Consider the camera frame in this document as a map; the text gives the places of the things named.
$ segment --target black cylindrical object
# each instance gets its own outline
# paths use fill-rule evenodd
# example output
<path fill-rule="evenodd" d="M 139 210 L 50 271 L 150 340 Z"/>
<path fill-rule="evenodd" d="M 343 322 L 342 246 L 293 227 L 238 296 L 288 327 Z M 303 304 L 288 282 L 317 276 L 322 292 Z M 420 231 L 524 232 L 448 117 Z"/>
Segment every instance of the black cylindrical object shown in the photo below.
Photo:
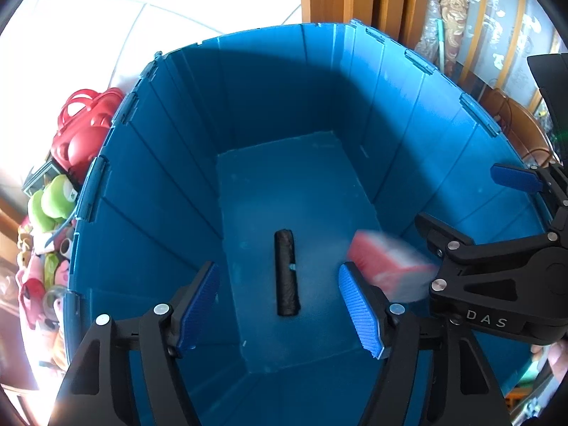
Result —
<path fill-rule="evenodd" d="M 300 311 L 300 298 L 297 295 L 296 255 L 291 230 L 281 229 L 274 233 L 274 258 L 278 315 L 292 317 Z"/>

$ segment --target white tile floor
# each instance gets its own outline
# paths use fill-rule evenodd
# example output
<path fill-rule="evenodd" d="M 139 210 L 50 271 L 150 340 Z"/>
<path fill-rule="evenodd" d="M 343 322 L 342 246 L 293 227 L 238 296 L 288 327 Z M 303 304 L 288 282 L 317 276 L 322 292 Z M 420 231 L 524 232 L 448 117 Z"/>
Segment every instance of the white tile floor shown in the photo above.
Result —
<path fill-rule="evenodd" d="M 300 0 L 24 0 L 0 35 L 0 195 L 26 210 L 75 90 L 126 92 L 157 51 L 301 19 Z"/>

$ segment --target blue gripper pad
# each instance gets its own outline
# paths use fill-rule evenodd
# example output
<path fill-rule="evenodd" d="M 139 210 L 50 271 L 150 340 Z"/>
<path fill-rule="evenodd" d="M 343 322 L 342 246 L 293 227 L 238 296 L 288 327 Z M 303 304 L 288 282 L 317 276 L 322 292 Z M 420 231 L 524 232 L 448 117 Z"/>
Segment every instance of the blue gripper pad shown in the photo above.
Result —
<path fill-rule="evenodd" d="M 339 268 L 339 290 L 361 344 L 373 357 L 380 358 L 384 344 L 379 333 L 379 322 L 345 264 Z"/>
<path fill-rule="evenodd" d="M 499 186 L 510 187 L 522 192 L 542 191 L 542 181 L 534 170 L 495 163 L 491 167 L 491 179 Z"/>
<path fill-rule="evenodd" d="M 200 275 L 198 274 L 194 280 L 200 280 Z M 219 282 L 219 268 L 217 264 L 213 263 L 205 275 L 201 277 L 201 281 L 198 283 L 192 300 L 181 318 L 180 338 L 175 346 L 180 354 L 185 354 L 187 350 L 194 347 L 197 343 L 197 337 L 215 301 L 215 296 L 219 289 Z"/>

